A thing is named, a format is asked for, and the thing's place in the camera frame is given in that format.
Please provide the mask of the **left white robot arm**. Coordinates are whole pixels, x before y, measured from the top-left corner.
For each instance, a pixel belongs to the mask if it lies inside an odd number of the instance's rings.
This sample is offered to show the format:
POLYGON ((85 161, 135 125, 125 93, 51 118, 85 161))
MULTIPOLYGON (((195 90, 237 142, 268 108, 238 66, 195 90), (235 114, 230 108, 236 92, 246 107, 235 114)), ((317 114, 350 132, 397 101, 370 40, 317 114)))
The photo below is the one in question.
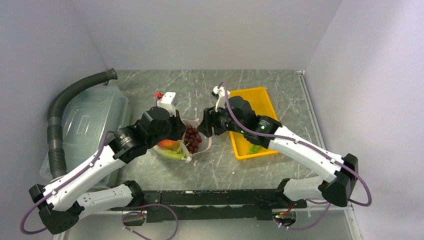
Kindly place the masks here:
POLYGON ((186 129, 177 110, 154 106, 135 124, 108 131, 89 159, 53 183, 36 184, 29 189, 44 225, 42 231, 56 235, 97 212, 139 209, 145 203, 145 194, 134 180, 107 190, 89 192, 89 189, 111 172, 145 155, 159 142, 182 139, 186 129))

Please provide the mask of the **red mango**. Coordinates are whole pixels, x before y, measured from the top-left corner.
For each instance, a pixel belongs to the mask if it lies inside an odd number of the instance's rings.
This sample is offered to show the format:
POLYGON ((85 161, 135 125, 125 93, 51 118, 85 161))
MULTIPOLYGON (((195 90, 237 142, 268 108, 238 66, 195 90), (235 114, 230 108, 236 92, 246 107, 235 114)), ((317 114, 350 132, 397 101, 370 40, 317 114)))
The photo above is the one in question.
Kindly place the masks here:
POLYGON ((180 146, 180 143, 178 141, 175 140, 169 140, 169 139, 165 139, 160 141, 157 144, 158 147, 163 148, 163 149, 167 149, 167 150, 173 150, 173 149, 177 149, 180 146))

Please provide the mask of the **clear zip top bag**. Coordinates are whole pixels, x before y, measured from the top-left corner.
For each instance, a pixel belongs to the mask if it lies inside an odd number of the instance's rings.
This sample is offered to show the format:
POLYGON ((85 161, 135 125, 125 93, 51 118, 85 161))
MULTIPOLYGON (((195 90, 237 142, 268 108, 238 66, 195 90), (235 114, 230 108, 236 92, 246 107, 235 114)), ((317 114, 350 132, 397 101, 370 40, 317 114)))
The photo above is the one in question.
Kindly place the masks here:
POLYGON ((163 140, 154 146, 153 150, 167 159, 188 163, 194 156, 209 150, 212 140, 197 130, 200 125, 198 118, 195 120, 183 119, 182 122, 188 127, 182 140, 163 140))

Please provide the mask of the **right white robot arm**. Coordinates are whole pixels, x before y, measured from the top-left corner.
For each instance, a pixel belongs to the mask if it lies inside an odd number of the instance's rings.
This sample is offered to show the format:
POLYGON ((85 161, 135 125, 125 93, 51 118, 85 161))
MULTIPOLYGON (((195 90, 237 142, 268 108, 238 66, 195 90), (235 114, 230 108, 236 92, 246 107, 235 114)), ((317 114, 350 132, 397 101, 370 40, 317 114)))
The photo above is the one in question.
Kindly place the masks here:
POLYGON ((359 179, 355 155, 341 156, 306 141, 278 120, 257 115, 240 96, 229 98, 223 106, 205 108, 197 129, 206 137, 239 133, 251 144, 288 156, 318 174, 315 178, 283 180, 281 190, 275 194, 276 203, 282 208, 300 199, 323 198, 338 207, 351 201, 359 179))

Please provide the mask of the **celery stalk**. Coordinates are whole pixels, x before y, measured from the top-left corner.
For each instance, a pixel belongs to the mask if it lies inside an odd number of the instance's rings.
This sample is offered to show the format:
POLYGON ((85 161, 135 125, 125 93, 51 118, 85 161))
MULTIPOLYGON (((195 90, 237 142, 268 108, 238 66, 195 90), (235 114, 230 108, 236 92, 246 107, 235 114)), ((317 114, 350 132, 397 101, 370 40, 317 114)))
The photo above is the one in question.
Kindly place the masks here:
POLYGON ((187 156, 184 152, 177 152, 170 149, 165 149, 160 152, 160 154, 168 159, 176 160, 176 161, 186 161, 187 156))

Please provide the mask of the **green grape bunch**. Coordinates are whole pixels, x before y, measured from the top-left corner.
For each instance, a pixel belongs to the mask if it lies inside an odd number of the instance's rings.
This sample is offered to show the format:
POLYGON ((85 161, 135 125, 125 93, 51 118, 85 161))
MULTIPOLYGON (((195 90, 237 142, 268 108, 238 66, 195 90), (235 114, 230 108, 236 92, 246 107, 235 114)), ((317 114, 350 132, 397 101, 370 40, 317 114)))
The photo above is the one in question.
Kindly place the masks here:
POLYGON ((252 144, 249 148, 248 151, 246 152, 246 155, 254 155, 254 154, 258 154, 261 150, 263 149, 263 147, 261 145, 255 145, 252 144))

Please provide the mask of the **purple grape bunch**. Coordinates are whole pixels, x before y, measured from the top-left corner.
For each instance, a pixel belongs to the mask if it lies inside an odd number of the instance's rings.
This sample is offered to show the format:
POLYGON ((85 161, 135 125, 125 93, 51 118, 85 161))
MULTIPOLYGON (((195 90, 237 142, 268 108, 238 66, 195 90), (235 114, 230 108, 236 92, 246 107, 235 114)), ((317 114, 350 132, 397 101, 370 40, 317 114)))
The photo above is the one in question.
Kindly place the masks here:
POLYGON ((199 151, 200 144, 202 143, 202 137, 199 131, 192 125, 187 125, 187 131, 184 134, 183 143, 189 153, 195 154, 199 151))

